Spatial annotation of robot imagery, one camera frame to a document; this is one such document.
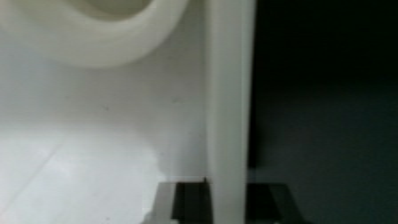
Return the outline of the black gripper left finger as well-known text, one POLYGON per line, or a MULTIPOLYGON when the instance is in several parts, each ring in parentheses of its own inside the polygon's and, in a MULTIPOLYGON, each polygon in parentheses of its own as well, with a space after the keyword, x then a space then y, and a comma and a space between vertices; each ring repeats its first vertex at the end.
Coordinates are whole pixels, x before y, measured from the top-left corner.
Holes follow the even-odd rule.
POLYGON ((140 224, 213 224, 205 179, 157 184, 152 207, 140 224))

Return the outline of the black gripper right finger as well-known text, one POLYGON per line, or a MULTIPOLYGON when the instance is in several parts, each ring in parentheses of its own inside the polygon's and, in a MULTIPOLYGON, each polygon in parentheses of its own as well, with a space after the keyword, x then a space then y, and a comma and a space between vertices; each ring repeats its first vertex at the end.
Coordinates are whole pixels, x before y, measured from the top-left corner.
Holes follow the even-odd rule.
POLYGON ((285 184, 246 185, 245 224, 307 224, 285 184))

